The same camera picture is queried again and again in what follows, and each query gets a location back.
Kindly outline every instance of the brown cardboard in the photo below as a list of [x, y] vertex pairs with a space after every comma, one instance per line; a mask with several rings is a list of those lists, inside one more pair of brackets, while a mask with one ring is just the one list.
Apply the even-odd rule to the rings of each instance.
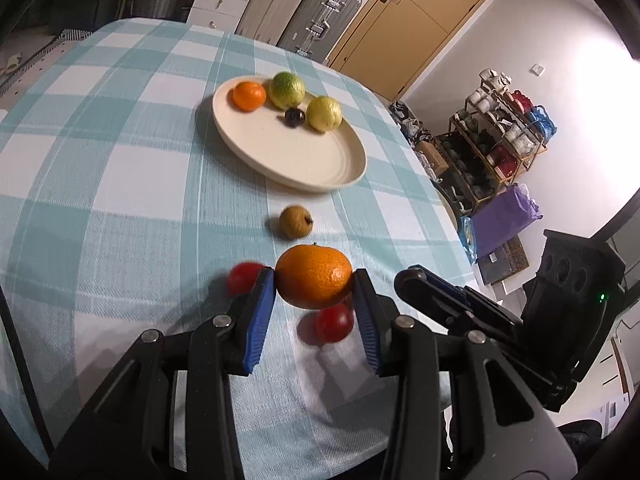
[[421, 140], [420, 142], [418, 142], [418, 144], [415, 145], [414, 149], [416, 152], [421, 152], [425, 157], [427, 157], [427, 160], [433, 166], [433, 172], [436, 174], [436, 176], [440, 176], [449, 169], [444, 158], [442, 158], [442, 155], [440, 155], [437, 148], [430, 142]]

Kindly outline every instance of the dark purple grape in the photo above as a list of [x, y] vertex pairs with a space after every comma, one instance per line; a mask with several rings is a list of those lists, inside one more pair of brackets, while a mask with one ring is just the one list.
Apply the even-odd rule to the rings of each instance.
[[300, 108], [289, 108], [284, 112], [284, 121], [287, 123], [287, 126], [291, 128], [304, 124], [305, 120], [306, 115]]

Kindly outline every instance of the plate rim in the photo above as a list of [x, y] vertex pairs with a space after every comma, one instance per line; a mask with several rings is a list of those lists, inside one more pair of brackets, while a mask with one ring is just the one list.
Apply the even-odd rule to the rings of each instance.
[[[362, 179], [364, 174], [367, 172], [367, 167], [369, 165], [369, 158], [367, 157], [367, 150], [365, 150], [364, 144], [362, 143], [362, 140], [358, 136], [355, 128], [344, 117], [342, 118], [342, 120], [346, 121], [347, 125], [351, 128], [351, 130], [353, 131], [353, 134], [358, 140], [358, 144], [360, 148], [362, 149], [362, 153], [364, 154], [364, 166], [362, 168], [362, 171], [356, 178], [348, 182], [345, 182], [343, 184], [333, 184], [330, 186], [323, 185], [323, 184], [311, 184], [309, 182], [302, 182], [301, 180], [296, 180], [288, 176], [285, 176], [279, 173], [278, 171], [265, 167], [263, 164], [261, 164], [254, 158], [250, 157], [244, 150], [242, 150], [238, 145], [236, 145], [236, 143], [233, 141], [233, 139], [231, 139], [231, 137], [227, 135], [227, 133], [224, 131], [224, 128], [220, 126], [220, 123], [218, 122], [218, 117], [216, 116], [215, 103], [216, 103], [216, 96], [218, 95], [218, 93], [229, 84], [233, 84], [233, 86], [235, 86], [236, 84], [241, 83], [242, 81], [248, 81], [248, 80], [264, 83], [269, 79], [271, 78], [263, 75], [257, 75], [257, 74], [241, 75], [241, 76], [233, 77], [231, 79], [227, 79], [225, 82], [220, 84], [220, 86], [216, 89], [215, 92], [213, 92], [213, 96], [211, 98], [211, 112], [213, 114], [213, 120], [216, 123], [216, 128], [218, 130], [218, 133], [220, 134], [220, 137], [222, 137], [222, 140], [225, 141], [225, 144], [227, 145], [227, 147], [233, 152], [233, 154], [237, 158], [242, 160], [250, 168], [252, 168], [255, 171], [258, 171], [259, 173], [276, 181], [277, 183], [284, 184], [285, 186], [294, 187], [296, 189], [301, 189], [301, 190], [311, 191], [311, 192], [324, 192], [324, 191], [333, 191], [335, 189], [342, 189], [345, 187], [352, 186], [353, 184], [357, 184]], [[311, 95], [312, 97], [317, 97], [315, 94], [307, 91], [306, 89], [305, 89], [305, 92]]]

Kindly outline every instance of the wooden door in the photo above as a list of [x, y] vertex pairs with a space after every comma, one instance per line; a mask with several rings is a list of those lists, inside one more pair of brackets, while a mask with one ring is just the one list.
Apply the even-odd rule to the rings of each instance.
[[387, 99], [417, 77], [482, 0], [376, 0], [331, 67]]

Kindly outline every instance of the yellow-green fruit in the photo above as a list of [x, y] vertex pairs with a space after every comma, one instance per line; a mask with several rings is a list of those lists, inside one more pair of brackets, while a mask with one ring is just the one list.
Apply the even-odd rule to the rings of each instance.
[[342, 122], [342, 108], [334, 98], [316, 97], [306, 107], [306, 120], [319, 132], [335, 130]]
[[280, 213], [280, 229], [292, 240], [307, 236], [313, 226], [311, 213], [301, 205], [290, 205]]
[[305, 98], [305, 83], [291, 72], [279, 72], [269, 83], [269, 99], [281, 110], [295, 108]]

